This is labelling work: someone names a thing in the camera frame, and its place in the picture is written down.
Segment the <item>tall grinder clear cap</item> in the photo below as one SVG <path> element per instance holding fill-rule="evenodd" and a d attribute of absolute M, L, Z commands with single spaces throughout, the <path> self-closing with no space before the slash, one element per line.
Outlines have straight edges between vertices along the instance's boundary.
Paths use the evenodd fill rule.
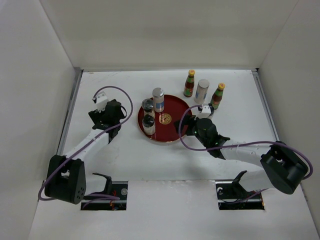
<path fill-rule="evenodd" d="M 151 98 L 144 99 L 141 103 L 141 107 L 143 109 L 144 116 L 150 115 L 155 118 L 154 102 Z"/>

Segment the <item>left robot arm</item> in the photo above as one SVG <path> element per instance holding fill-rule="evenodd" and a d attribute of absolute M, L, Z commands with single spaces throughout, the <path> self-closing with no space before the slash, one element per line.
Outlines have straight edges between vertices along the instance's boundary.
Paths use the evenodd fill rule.
<path fill-rule="evenodd" d="M 87 191 L 86 167 L 94 156 L 110 144 L 118 135 L 122 123 L 126 121 L 127 110 L 117 100 L 103 100 L 97 109 L 90 111 L 93 121 L 90 133 L 71 151 L 64 155 L 54 155 L 49 161 L 47 177 L 39 196 L 43 201 L 60 200 L 79 204 L 85 197 L 108 199 L 112 195 L 112 186 L 106 182 L 96 185 L 95 191 Z"/>

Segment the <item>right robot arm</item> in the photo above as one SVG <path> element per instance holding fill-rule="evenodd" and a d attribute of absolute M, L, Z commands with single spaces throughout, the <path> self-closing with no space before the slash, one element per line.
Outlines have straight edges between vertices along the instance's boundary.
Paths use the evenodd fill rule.
<path fill-rule="evenodd" d="M 186 115 L 174 122 L 177 133 L 185 130 L 194 136 L 212 157 L 237 160 L 259 167 L 257 171 L 242 170 L 234 179 L 232 192 L 238 198 L 249 192 L 274 188 L 291 195 L 304 179 L 309 167 L 282 142 L 254 143 L 246 145 L 218 133 L 209 118 Z"/>

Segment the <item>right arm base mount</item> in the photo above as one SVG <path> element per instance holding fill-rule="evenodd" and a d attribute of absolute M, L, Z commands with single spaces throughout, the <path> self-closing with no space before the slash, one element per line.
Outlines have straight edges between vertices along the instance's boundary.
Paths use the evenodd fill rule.
<path fill-rule="evenodd" d="M 221 211 L 264 210 L 262 190 L 246 191 L 240 185 L 241 177 L 246 171 L 240 172 L 232 180 L 215 182 L 217 204 Z"/>

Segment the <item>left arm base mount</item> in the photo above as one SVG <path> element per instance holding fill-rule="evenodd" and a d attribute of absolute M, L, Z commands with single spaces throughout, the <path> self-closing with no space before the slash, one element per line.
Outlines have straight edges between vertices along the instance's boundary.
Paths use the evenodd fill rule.
<path fill-rule="evenodd" d="M 111 176 L 93 173 L 86 179 L 86 191 L 80 203 L 82 211 L 125 211 L 129 183 Z"/>

